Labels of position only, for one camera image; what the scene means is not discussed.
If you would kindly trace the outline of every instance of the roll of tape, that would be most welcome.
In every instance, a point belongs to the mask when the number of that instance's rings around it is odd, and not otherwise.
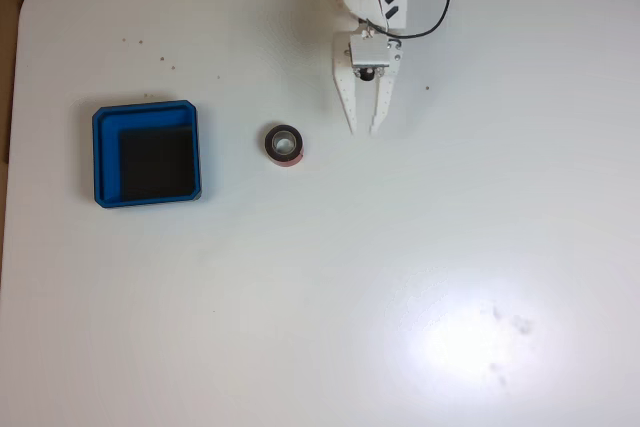
[[[291,167],[302,160],[302,136],[290,125],[279,125],[264,138],[264,148],[271,160],[281,167]]]

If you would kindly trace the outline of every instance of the robotic arm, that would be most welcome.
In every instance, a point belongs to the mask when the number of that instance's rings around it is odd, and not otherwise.
[[[333,74],[351,132],[357,130],[356,81],[377,83],[375,134],[389,112],[396,75],[402,60],[402,42],[371,29],[367,21],[389,31],[406,28],[407,0],[343,0],[361,25],[355,32],[334,37]]]

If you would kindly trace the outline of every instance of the blue tray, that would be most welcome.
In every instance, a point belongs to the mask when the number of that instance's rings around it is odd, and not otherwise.
[[[196,200],[196,108],[186,100],[103,107],[93,116],[95,199],[104,208]]]

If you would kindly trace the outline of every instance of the table surface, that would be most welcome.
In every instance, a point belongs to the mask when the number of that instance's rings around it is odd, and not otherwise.
[[[640,0],[453,0],[376,138],[333,85],[348,25],[336,0],[25,1],[0,425],[640,423]],[[100,208],[92,114],[173,99],[203,197]]]

